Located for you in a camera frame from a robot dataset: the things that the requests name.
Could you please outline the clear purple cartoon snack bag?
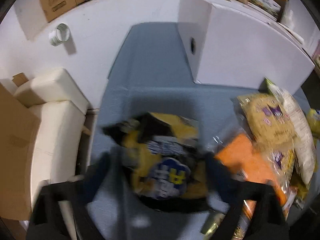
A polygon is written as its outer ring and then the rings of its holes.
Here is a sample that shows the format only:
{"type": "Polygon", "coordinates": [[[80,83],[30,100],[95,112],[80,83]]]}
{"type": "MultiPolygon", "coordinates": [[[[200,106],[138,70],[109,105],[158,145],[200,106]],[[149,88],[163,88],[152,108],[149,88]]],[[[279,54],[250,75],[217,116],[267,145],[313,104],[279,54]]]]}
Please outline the clear purple cartoon snack bag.
{"type": "MultiPolygon", "coordinates": [[[[282,206],[274,190],[279,203],[277,215],[285,223],[295,196],[290,189],[295,162],[293,124],[280,102],[270,94],[241,95],[237,97],[237,101],[251,132],[254,148],[276,172],[278,183],[286,194],[287,201],[282,206]]],[[[273,187],[270,180],[265,184],[273,187]]]]}

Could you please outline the white long snack bag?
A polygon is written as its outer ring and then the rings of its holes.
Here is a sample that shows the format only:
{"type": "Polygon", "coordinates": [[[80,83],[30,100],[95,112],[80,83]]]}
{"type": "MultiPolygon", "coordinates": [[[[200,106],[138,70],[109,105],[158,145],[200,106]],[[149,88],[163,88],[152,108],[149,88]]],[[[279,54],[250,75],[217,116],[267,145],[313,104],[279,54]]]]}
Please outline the white long snack bag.
{"type": "Polygon", "coordinates": [[[265,79],[268,91],[280,102],[293,123],[297,170],[303,183],[309,186],[316,166],[316,149],[307,119],[297,100],[285,89],[265,79]]]}

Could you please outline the flat cardboard sheet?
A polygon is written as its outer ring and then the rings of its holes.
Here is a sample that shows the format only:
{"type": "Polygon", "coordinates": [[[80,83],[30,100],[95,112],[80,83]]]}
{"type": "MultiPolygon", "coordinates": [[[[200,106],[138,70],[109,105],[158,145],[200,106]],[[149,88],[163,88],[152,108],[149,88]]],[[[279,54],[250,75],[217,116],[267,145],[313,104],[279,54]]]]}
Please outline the flat cardboard sheet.
{"type": "Polygon", "coordinates": [[[1,86],[1,217],[28,220],[30,174],[40,120],[1,86]]]}

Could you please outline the orange snack pack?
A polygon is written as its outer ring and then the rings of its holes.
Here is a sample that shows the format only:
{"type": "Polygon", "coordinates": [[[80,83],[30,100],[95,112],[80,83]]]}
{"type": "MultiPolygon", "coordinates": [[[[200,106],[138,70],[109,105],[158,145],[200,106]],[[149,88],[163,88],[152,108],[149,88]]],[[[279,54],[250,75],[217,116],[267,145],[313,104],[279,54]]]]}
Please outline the orange snack pack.
{"type": "Polygon", "coordinates": [[[215,155],[215,158],[227,166],[232,173],[244,171],[247,181],[255,183],[272,181],[280,204],[283,206],[286,203],[287,197],[278,183],[276,172],[244,133],[238,134],[215,155]]]}

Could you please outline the clear tape roll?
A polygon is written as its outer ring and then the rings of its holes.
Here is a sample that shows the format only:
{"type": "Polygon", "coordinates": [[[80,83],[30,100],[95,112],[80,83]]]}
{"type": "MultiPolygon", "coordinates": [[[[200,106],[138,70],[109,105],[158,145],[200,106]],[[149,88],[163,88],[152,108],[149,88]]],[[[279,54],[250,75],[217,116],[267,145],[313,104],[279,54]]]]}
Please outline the clear tape roll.
{"type": "Polygon", "coordinates": [[[49,33],[49,43],[52,46],[57,47],[60,44],[67,42],[70,36],[71,31],[69,26],[65,23],[60,23],[49,33]]]}

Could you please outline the yellow chip bag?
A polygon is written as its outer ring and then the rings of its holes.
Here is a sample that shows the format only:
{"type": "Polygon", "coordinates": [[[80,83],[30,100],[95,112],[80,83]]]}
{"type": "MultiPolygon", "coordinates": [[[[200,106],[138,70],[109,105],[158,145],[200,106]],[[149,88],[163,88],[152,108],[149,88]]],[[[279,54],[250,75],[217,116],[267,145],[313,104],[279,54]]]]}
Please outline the yellow chip bag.
{"type": "Polygon", "coordinates": [[[318,109],[311,108],[307,114],[307,121],[309,123],[311,132],[314,137],[320,137],[320,114],[318,109]]]}

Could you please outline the white storage box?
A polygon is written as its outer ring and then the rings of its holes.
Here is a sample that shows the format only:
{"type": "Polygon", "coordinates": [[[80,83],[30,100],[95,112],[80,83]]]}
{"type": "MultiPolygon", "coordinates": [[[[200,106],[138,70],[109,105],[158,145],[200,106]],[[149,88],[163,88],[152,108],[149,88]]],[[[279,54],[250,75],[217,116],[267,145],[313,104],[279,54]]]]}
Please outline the white storage box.
{"type": "Polygon", "coordinates": [[[315,67],[284,27],[235,0],[179,0],[177,27],[198,84],[258,89],[269,79],[294,94],[315,67]]]}

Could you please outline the printed landscape gift box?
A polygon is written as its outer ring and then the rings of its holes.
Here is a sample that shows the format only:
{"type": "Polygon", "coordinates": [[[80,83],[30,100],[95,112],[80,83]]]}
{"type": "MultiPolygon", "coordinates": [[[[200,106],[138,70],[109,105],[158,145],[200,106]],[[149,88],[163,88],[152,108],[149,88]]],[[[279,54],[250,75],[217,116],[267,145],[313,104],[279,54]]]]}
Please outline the printed landscape gift box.
{"type": "Polygon", "coordinates": [[[266,12],[275,21],[278,19],[281,6],[274,0],[238,0],[245,5],[249,5],[255,9],[261,9],[266,12]]]}

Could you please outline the cream cushion stool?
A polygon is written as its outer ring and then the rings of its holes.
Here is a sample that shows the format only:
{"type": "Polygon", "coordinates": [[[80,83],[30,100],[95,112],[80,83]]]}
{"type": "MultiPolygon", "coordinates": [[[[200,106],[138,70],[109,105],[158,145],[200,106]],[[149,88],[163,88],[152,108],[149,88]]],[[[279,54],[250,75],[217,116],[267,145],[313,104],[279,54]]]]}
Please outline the cream cushion stool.
{"type": "Polygon", "coordinates": [[[75,175],[89,103],[64,68],[24,83],[14,97],[40,120],[31,162],[30,195],[34,204],[42,181],[60,183],[75,175]]]}

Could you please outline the yellow blue snack bag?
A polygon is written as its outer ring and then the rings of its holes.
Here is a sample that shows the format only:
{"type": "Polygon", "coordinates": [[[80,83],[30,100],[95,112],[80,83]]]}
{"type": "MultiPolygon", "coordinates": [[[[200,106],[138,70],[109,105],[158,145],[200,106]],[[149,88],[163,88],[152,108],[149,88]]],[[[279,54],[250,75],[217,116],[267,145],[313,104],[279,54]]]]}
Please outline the yellow blue snack bag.
{"type": "Polygon", "coordinates": [[[135,195],[155,201],[207,199],[196,120],[146,112],[101,130],[121,147],[122,164],[135,195]]]}

